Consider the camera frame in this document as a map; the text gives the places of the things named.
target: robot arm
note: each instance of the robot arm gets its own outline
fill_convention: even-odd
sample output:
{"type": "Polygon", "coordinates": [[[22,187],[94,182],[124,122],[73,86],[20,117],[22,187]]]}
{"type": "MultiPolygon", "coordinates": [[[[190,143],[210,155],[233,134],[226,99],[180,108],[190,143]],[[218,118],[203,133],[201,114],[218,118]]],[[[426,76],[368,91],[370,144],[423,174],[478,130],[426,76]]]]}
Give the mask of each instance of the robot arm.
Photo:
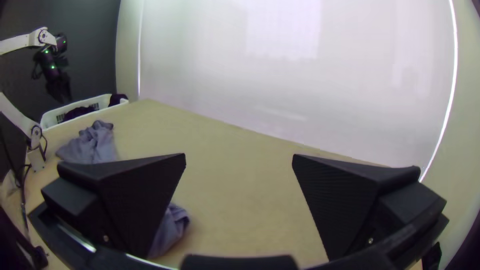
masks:
{"type": "Polygon", "coordinates": [[[25,47],[42,47],[44,45],[57,46],[57,40],[47,27],[41,27],[29,33],[11,37],[0,41],[0,56],[25,47]]]}
{"type": "Polygon", "coordinates": [[[17,128],[19,128],[30,140],[30,149],[35,149],[40,145],[42,129],[40,124],[26,117],[21,113],[4,95],[0,92],[0,113],[6,116],[17,128]]]}
{"type": "MultiPolygon", "coordinates": [[[[0,55],[25,48],[57,46],[57,39],[48,32],[47,27],[41,27],[29,34],[0,40],[0,55]]],[[[0,113],[3,113],[10,122],[17,126],[28,137],[27,158],[33,170],[39,171],[45,166],[45,153],[40,144],[42,128],[40,124],[26,117],[0,92],[0,113]]]]}

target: crumpled fabric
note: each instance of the crumpled fabric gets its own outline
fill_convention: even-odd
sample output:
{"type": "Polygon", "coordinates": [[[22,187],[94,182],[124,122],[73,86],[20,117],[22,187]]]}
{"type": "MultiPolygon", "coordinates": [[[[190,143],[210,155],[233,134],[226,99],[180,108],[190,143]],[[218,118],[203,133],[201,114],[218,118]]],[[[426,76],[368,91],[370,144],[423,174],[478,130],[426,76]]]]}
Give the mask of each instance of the crumpled fabric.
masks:
{"type": "Polygon", "coordinates": [[[155,258],[165,254],[185,233],[190,223],[187,211],[182,207],[170,203],[165,211],[160,228],[156,231],[148,258],[155,258]]]}
{"type": "Polygon", "coordinates": [[[113,129],[114,124],[96,120],[91,127],[80,130],[78,138],[71,139],[55,154],[62,160],[71,163],[114,162],[117,160],[117,151],[113,129]]]}
{"type": "MultiPolygon", "coordinates": [[[[96,120],[91,127],[80,130],[78,138],[60,147],[56,155],[64,161],[80,164],[117,161],[113,128],[112,123],[96,120]]],[[[154,236],[148,257],[154,258],[165,254],[183,237],[189,223],[187,211],[170,203],[154,236]]]]}

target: black cable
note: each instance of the black cable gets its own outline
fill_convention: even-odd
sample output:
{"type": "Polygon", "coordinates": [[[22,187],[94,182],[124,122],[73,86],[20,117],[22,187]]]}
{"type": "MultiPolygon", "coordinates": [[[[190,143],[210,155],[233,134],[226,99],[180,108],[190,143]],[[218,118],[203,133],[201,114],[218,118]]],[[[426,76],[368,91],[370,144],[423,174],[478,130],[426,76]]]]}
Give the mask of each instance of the black cable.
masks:
{"type": "Polygon", "coordinates": [[[7,141],[5,140],[4,131],[3,131],[1,126],[0,126],[0,140],[1,140],[1,144],[3,145],[3,150],[5,151],[5,155],[6,155],[6,159],[8,160],[8,164],[10,165],[10,168],[13,171],[13,176],[15,177],[15,181],[19,182],[21,179],[18,175],[17,170],[14,167],[14,162],[12,160],[12,157],[10,156],[10,152],[7,149],[7,141]]]}
{"type": "Polygon", "coordinates": [[[45,138],[44,134],[42,133],[40,138],[43,138],[45,140],[45,149],[43,149],[43,156],[47,153],[47,148],[49,147],[49,141],[47,138],[45,138]]]}
{"type": "Polygon", "coordinates": [[[27,211],[26,211],[26,206],[25,206],[25,204],[26,204],[26,200],[25,200],[25,180],[27,179],[27,175],[29,174],[29,171],[32,168],[32,165],[28,164],[28,165],[25,165],[25,166],[27,168],[26,168],[25,174],[23,175],[23,179],[21,181],[21,187],[20,187],[20,198],[21,198],[20,207],[21,207],[21,216],[23,218],[23,225],[25,226],[25,229],[28,232],[29,231],[29,224],[27,223],[27,211]]]}
{"type": "MultiPolygon", "coordinates": [[[[45,139],[45,151],[43,153],[43,154],[45,154],[47,146],[48,146],[48,142],[47,142],[47,139],[43,135],[42,135],[42,137],[45,139]]],[[[13,171],[13,176],[15,178],[15,186],[17,186],[20,189],[21,215],[22,215],[22,218],[23,218],[23,225],[25,226],[25,229],[28,232],[29,231],[29,225],[27,223],[27,211],[26,211],[26,208],[25,208],[26,207],[25,206],[25,204],[26,204],[25,180],[27,179],[27,175],[28,175],[30,169],[32,168],[32,165],[31,164],[23,164],[21,166],[21,171],[23,172],[23,169],[25,167],[26,167],[26,171],[23,174],[23,177],[20,177],[19,172],[14,167],[14,163],[13,163],[12,157],[10,156],[9,150],[7,149],[7,143],[6,143],[4,133],[3,133],[3,130],[2,130],[1,127],[0,127],[0,140],[1,140],[1,144],[3,145],[3,149],[5,150],[5,155],[6,155],[6,158],[8,160],[8,163],[10,165],[10,168],[13,171]]]]}

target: white plastic basket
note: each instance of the white plastic basket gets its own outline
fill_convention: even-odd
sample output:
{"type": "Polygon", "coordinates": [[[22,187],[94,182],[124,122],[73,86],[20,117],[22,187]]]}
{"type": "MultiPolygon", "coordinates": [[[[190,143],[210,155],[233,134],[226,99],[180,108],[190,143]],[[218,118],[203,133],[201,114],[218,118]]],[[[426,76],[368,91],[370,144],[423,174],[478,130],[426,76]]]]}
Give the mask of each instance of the white plastic basket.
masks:
{"type": "Polygon", "coordinates": [[[73,120],[76,120],[78,118],[90,115],[90,114],[96,114],[100,111],[108,110],[110,108],[115,108],[117,106],[126,105],[126,104],[129,103],[129,101],[127,99],[122,98],[122,99],[120,99],[120,104],[109,107],[111,96],[112,96],[112,94],[103,94],[103,95],[99,95],[99,96],[92,97],[92,98],[89,98],[89,99],[80,100],[80,101],[68,104],[66,106],[60,107],[60,108],[49,110],[41,116],[40,126],[41,126],[42,130],[45,131],[45,130],[51,129],[53,127],[57,127],[57,126],[59,126],[63,123],[73,121],[73,120]],[[78,107],[93,107],[95,109],[95,111],[84,114],[84,115],[79,116],[79,117],[76,117],[75,119],[64,122],[65,114],[70,112],[71,110],[73,110],[75,108],[78,108],[78,107]]]}

